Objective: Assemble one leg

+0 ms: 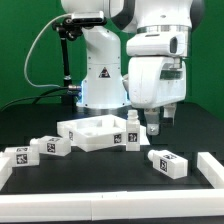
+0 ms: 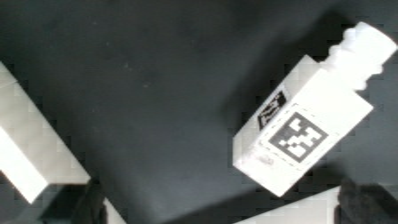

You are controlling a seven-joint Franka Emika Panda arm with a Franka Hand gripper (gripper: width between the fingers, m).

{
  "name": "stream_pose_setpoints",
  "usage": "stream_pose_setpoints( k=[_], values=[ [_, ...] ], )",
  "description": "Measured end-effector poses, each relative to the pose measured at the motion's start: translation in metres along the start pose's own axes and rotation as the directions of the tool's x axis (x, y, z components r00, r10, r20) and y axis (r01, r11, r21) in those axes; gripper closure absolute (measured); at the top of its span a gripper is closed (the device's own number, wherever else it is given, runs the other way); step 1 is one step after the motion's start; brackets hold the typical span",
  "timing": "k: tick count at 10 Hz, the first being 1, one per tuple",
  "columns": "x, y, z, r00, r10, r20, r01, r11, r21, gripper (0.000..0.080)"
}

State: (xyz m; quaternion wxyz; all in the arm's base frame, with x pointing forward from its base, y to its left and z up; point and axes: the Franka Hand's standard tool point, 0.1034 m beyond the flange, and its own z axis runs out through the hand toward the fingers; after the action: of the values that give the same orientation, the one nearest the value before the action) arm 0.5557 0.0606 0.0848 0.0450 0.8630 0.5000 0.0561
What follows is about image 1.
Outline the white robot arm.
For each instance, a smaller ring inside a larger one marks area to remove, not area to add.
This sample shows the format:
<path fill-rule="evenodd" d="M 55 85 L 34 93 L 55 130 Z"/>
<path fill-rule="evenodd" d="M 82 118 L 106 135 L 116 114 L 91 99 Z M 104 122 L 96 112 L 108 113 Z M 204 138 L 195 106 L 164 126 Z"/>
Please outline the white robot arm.
<path fill-rule="evenodd" d="M 81 27 L 87 76 L 81 107 L 142 109 L 147 133 L 172 126 L 186 96 L 190 34 L 200 24 L 204 0 L 61 0 Z"/>

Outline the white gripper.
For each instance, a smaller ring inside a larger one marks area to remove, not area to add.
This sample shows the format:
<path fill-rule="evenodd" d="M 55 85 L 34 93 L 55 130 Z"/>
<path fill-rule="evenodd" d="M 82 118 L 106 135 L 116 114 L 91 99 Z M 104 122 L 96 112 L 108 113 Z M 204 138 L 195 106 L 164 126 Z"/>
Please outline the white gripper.
<path fill-rule="evenodd" d="M 175 102 L 186 96 L 186 65 L 175 68 L 172 57 L 132 57 L 128 66 L 128 94 L 134 108 L 146 109 L 147 133 L 159 134 L 159 111 L 163 117 L 174 118 Z"/>

